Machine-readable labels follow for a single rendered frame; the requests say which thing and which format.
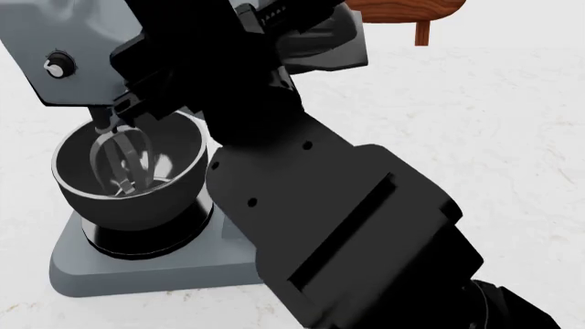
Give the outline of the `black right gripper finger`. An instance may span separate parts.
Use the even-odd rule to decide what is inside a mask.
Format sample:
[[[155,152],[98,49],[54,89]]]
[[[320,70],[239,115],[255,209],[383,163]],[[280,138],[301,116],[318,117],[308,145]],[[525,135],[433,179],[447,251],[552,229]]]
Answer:
[[[271,2],[259,2],[257,5],[243,3],[235,7],[240,23],[247,32],[271,35],[274,24],[274,6]]]
[[[156,120],[162,120],[167,116],[167,111],[160,98],[140,98],[129,91],[113,101],[113,110],[122,120],[135,120],[143,114],[151,114]]]

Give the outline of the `grey stand mixer base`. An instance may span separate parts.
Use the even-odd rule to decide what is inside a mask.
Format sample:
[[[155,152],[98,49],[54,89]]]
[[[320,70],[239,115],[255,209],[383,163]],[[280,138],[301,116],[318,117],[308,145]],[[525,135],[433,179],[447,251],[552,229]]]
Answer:
[[[85,298],[261,284],[256,250],[208,196],[197,205],[209,214],[202,232],[181,249],[149,260],[118,260],[97,251],[72,213],[52,251],[48,277],[61,295]]]

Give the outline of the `metal flat beater attachment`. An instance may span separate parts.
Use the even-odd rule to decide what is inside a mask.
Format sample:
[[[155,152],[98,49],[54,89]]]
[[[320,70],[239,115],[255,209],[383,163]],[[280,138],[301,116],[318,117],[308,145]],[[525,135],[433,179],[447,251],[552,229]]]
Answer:
[[[90,168],[101,188],[113,196],[132,196],[154,182],[154,149],[139,128],[106,106],[89,106],[98,138],[90,148]]]

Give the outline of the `black and white speed knob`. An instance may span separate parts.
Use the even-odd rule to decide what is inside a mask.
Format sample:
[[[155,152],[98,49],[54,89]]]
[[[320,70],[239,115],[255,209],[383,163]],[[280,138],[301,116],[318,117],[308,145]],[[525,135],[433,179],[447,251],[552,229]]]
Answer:
[[[52,78],[65,79],[75,73],[76,65],[68,54],[54,51],[48,55],[43,68]]]

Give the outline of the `steel mixing bowl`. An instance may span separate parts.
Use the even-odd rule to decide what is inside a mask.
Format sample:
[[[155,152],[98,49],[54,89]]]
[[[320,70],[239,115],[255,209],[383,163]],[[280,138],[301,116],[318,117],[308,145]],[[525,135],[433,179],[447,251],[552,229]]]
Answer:
[[[71,131],[51,161],[53,177],[68,204],[82,218],[106,229],[138,231],[159,227],[193,205],[207,171],[207,133],[196,117],[176,111],[163,120],[145,114],[136,125],[154,148],[154,183],[149,191],[107,194],[90,166],[98,138],[93,122]]]

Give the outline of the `brown wooden stool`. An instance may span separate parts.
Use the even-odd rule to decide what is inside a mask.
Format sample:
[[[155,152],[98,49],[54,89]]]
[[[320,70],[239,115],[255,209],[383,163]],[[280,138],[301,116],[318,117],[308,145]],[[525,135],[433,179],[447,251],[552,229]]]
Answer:
[[[451,16],[467,0],[346,0],[366,24],[416,24],[414,45],[428,46],[431,21]]]

